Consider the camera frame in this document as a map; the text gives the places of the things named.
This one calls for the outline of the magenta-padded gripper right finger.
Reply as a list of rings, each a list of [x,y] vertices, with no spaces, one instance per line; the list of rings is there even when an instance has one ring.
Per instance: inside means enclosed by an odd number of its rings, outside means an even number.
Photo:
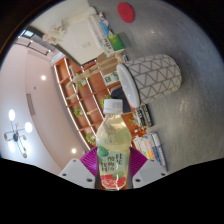
[[[130,148],[129,173],[134,189],[144,187],[167,175],[156,159],[147,159],[133,147]]]

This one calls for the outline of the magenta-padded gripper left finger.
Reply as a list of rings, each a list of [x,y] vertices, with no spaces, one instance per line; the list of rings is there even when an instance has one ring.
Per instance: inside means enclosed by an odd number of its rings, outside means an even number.
[[[94,189],[98,173],[97,148],[94,147],[80,159],[72,158],[59,176],[78,186]]]

